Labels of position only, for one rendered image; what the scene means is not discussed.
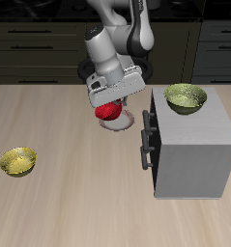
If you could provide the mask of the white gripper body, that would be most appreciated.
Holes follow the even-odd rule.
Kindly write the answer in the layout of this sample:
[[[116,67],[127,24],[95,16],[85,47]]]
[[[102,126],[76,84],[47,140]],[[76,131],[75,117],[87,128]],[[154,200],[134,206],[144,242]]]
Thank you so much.
[[[145,89],[140,66],[124,69],[124,77],[109,86],[104,76],[95,72],[87,78],[87,88],[90,102],[94,108],[100,107],[116,99],[135,94]]]

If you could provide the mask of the red bowl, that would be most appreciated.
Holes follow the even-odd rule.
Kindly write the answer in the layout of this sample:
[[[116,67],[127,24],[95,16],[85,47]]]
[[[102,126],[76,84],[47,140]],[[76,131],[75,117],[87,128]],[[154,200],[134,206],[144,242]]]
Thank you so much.
[[[104,121],[113,121],[117,119],[122,111],[122,103],[120,99],[99,106],[95,110],[95,116]]]

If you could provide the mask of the white plate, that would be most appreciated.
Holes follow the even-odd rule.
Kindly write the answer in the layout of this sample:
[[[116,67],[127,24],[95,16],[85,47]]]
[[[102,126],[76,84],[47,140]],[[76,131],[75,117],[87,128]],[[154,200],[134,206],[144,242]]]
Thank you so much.
[[[113,131],[122,131],[126,130],[134,124],[134,115],[128,111],[123,110],[120,114],[120,116],[113,121],[104,121],[99,120],[100,126],[102,126],[105,129],[113,130]]]

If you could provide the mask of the yellow-green bowl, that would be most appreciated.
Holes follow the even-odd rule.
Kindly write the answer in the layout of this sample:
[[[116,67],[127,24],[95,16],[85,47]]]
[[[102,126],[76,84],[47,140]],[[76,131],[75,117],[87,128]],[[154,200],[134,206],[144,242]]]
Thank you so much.
[[[164,97],[168,106],[179,115],[197,112],[208,100],[207,93],[192,84],[174,84],[167,87]]]
[[[25,147],[11,149],[0,158],[0,168],[7,175],[21,178],[32,172],[37,161],[34,150]]]

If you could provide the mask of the white cabinet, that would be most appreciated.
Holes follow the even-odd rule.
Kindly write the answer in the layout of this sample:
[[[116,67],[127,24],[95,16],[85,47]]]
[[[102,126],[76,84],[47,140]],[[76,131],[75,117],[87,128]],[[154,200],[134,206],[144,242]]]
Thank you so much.
[[[206,87],[208,100],[197,112],[183,116],[174,112],[163,87],[151,94],[147,161],[158,199],[218,199],[231,172],[231,121],[217,91]]]

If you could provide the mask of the dark kitchen cupboards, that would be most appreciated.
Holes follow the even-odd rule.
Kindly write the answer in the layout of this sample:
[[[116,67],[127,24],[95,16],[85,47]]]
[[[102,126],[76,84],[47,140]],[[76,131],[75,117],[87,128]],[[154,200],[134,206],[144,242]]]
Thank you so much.
[[[0,84],[79,84],[87,58],[85,33],[94,22],[0,22]],[[188,83],[201,24],[153,22],[150,84]]]

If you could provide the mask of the dark grey kitchen cupboard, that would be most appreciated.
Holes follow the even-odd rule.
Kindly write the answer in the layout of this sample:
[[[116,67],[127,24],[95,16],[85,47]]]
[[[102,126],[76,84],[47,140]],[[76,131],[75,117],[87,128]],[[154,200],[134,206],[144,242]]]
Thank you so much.
[[[231,85],[231,20],[202,22],[191,83]]]

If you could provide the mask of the black kitchen countertop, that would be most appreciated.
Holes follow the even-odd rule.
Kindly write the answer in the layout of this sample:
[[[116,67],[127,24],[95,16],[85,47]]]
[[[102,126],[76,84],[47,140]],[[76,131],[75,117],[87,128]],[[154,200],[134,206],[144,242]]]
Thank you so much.
[[[231,0],[160,0],[152,22],[231,20]],[[0,0],[0,22],[100,22],[86,0]]]

